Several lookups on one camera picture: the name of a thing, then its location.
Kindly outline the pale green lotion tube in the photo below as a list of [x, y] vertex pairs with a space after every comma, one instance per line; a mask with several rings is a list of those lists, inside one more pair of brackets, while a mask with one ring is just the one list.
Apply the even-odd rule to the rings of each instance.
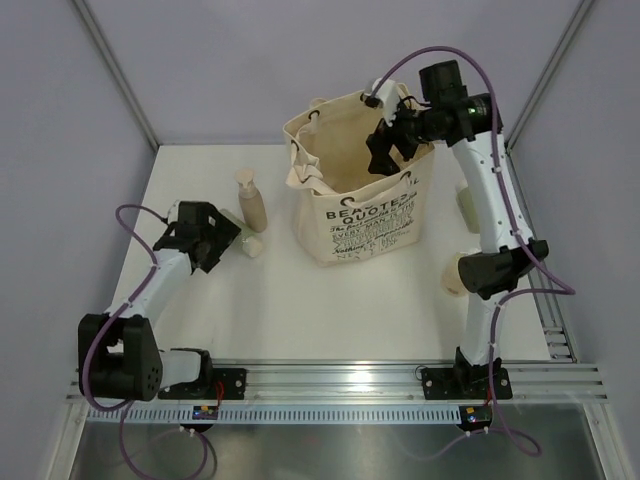
[[258, 257], [263, 251], [263, 242], [259, 235], [229, 210], [220, 209], [220, 213], [240, 229], [233, 246], [250, 258]]

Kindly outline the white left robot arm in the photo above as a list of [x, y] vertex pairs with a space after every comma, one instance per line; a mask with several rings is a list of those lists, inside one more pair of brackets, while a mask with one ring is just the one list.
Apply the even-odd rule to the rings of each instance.
[[219, 385], [207, 350], [162, 350], [154, 325], [194, 273], [213, 270], [241, 230], [204, 201], [180, 201], [176, 217], [160, 220], [161, 236], [142, 245], [150, 266], [140, 284], [78, 325], [79, 388], [99, 411], [157, 397], [207, 398]]

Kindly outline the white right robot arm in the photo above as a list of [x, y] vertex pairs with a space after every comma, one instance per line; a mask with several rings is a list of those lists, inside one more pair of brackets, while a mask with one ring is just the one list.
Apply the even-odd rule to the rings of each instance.
[[469, 94], [454, 60], [426, 67], [419, 75], [427, 102], [422, 109], [408, 106], [388, 77], [375, 80], [364, 94], [368, 107], [382, 111], [366, 140], [368, 170], [390, 176], [399, 170], [392, 149], [410, 160], [422, 144], [445, 143], [470, 189], [480, 231], [479, 252], [457, 262], [470, 293], [462, 343], [452, 366], [421, 369], [423, 393], [428, 400], [509, 399], [511, 386], [499, 347], [501, 310], [520, 279], [547, 257], [549, 247], [534, 238], [514, 196], [493, 93]]

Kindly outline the cream canvas tote bag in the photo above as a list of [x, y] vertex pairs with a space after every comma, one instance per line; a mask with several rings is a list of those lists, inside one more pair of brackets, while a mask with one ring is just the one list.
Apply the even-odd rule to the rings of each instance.
[[403, 160], [399, 172], [369, 173], [367, 137], [382, 118], [354, 92], [315, 99], [283, 127], [289, 148], [288, 187], [298, 193], [293, 229], [322, 265], [368, 260], [420, 239], [435, 160], [431, 144]]

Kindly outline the beige pump bottle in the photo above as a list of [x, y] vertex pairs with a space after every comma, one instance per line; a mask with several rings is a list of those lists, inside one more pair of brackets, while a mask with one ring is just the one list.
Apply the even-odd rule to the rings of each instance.
[[242, 168], [235, 173], [244, 222], [255, 232], [261, 233], [267, 229], [268, 219], [261, 192], [254, 179], [255, 172], [249, 168]]

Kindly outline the pale green round bottle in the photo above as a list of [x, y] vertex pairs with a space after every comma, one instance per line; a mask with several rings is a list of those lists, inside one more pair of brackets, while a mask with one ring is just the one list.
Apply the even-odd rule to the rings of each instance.
[[480, 226], [478, 215], [470, 188], [465, 182], [461, 182], [456, 186], [456, 203], [468, 231], [472, 234], [479, 234]]

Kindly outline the cream pump lotion bottle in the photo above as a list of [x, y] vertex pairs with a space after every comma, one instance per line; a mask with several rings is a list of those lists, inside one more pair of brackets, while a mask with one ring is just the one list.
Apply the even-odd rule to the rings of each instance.
[[441, 287], [445, 293], [459, 298], [468, 294], [459, 273], [459, 261], [465, 256], [463, 252], [455, 253], [446, 263], [441, 274]]

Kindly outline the right aluminium frame post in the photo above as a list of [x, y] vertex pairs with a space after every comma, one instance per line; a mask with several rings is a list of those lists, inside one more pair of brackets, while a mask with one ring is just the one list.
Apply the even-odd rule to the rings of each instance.
[[586, 24], [596, 0], [580, 0], [567, 21], [561, 35], [551, 51], [540, 75], [538, 76], [523, 108], [518, 114], [510, 133], [505, 137], [505, 147], [511, 152], [526, 129], [531, 117], [542, 102], [558, 70], [567, 57], [581, 29]]

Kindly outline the aluminium frame post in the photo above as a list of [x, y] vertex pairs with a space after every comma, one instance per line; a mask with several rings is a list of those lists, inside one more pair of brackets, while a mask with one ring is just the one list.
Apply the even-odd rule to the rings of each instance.
[[117, 59], [111, 42], [107, 38], [90, 2], [86, 0], [70, 0], [69, 5], [85, 30], [91, 45], [104, 65], [140, 134], [151, 150], [157, 153], [161, 142]]
[[558, 70], [567, 57], [581, 29], [586, 24], [596, 0], [580, 0], [567, 21], [561, 35], [551, 51], [540, 75], [538, 76], [523, 108], [518, 114], [510, 133], [505, 137], [505, 147], [511, 152], [526, 129], [531, 117], [542, 102]]

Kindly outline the left aluminium frame post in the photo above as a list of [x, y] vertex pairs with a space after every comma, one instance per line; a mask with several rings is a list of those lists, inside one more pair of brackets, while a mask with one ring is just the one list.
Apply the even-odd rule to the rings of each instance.
[[69, 5], [85, 30], [91, 45], [104, 65], [140, 134], [151, 150], [157, 153], [161, 142], [117, 59], [111, 42], [107, 38], [90, 2], [86, 0], [70, 0]]

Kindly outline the aluminium mounting rail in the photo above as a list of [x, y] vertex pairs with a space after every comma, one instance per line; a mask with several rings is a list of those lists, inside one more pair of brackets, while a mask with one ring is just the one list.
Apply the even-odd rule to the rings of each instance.
[[[419, 372], [448, 362], [220, 359], [216, 368], [242, 368], [249, 403], [410, 403], [424, 400]], [[605, 403], [598, 368], [588, 363], [507, 362], [512, 403]]]

